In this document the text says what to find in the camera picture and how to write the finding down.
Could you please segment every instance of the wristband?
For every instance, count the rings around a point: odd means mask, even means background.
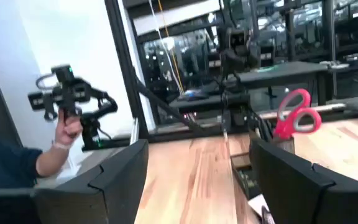
[[[67,146],[65,144],[61,144],[59,142],[54,142],[53,143],[53,147],[57,148],[57,149],[64,149],[64,150],[69,150],[71,148],[71,145]]]

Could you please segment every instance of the yellow cable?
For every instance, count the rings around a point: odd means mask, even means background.
[[[165,33],[167,34],[167,37],[169,37],[168,28],[167,28],[167,24],[165,23],[164,13],[163,13],[162,5],[161,5],[161,0],[158,0],[158,6],[160,8],[160,12],[161,12],[161,16],[162,16],[162,22],[163,22],[164,28],[165,28]],[[178,64],[177,64],[177,60],[175,58],[174,50],[175,50],[175,44],[173,45],[173,47],[171,49],[171,54],[172,54],[172,58],[173,58],[173,65],[175,66],[175,70],[177,72],[177,77],[178,77],[178,80],[179,80],[180,88],[181,88],[182,92],[184,92],[183,85],[181,84]]]

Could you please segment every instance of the scissor handle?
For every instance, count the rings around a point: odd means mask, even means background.
[[[301,126],[300,120],[309,116],[313,120],[312,126]],[[296,113],[291,114],[284,122],[284,128],[278,133],[281,139],[289,139],[294,133],[313,133],[321,126],[320,114],[312,108],[301,108]]]
[[[290,92],[284,100],[280,103],[277,111],[277,119],[280,121],[285,121],[286,117],[284,115],[285,109],[287,108],[288,104],[293,101],[297,96],[302,96],[302,101],[295,107],[295,109],[291,112],[296,113],[301,108],[307,108],[310,105],[310,94],[305,89],[297,89]]]

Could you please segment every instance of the paper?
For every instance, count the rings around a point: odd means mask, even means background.
[[[260,217],[262,217],[262,206],[264,206],[269,211],[265,198],[262,194],[249,200],[248,204]]]
[[[71,180],[72,178],[76,177],[78,171],[80,170],[81,166],[73,166],[68,169],[63,169],[60,174],[57,176],[56,181],[59,184],[62,184],[68,180]]]

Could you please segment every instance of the red object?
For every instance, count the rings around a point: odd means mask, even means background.
[[[284,111],[289,102],[295,99],[297,96],[302,97],[302,102],[295,107],[294,110],[286,117]],[[274,130],[274,137],[278,137],[282,140],[290,139],[294,133],[313,133],[317,131],[321,126],[320,114],[309,108],[310,94],[305,89],[297,89],[289,93],[281,102],[277,111],[277,125]],[[313,119],[313,125],[311,127],[302,127],[299,125],[299,121],[304,116],[310,116]]]

